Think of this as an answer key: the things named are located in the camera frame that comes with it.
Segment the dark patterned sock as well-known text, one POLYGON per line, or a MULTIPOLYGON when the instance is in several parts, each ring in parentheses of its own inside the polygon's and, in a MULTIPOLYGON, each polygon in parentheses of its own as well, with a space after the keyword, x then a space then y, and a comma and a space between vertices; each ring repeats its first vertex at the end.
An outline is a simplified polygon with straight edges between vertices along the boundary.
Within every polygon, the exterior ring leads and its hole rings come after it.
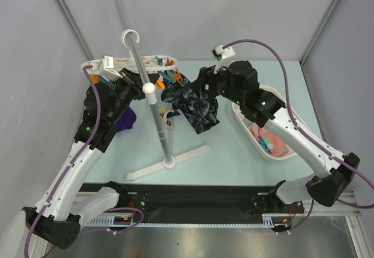
POLYGON ((183 115, 197 134, 201 134, 218 125, 217 118, 219 103, 216 98, 200 97, 190 87, 191 82, 182 75, 182 82, 165 82, 165 89, 161 92, 161 100, 171 103, 183 115))

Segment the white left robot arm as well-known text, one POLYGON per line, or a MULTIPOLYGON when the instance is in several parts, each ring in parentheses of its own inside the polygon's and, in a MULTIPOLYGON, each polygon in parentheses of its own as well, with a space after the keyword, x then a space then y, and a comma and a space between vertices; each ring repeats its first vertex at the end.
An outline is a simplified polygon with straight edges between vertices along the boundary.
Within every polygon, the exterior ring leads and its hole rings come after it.
POLYGON ((66 249, 78 237, 84 225, 106 211, 137 210, 128 189, 108 182, 89 199, 73 206, 87 175, 106 152, 118 132, 116 125, 133 100, 144 99, 140 75, 123 68, 114 88, 103 82, 90 83, 84 100, 82 122, 59 174, 34 207, 24 207, 26 237, 24 255, 29 254, 32 236, 66 249))

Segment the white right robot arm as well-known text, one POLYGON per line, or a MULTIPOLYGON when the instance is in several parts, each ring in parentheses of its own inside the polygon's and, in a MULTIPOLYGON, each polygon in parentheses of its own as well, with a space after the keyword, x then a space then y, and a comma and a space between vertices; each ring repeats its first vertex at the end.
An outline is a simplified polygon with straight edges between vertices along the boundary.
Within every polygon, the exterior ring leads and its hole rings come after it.
POLYGON ((285 102, 260 87, 257 71, 248 61, 234 61, 219 71, 214 69, 201 68, 192 89, 203 98, 222 96, 236 103, 249 121, 279 137, 313 171, 301 179, 279 182, 269 198, 271 208, 283 212, 291 203, 307 199, 333 206, 352 181, 352 169, 358 167, 359 158, 354 153, 344 155, 325 142, 313 144, 311 132, 302 123, 292 121, 285 102))

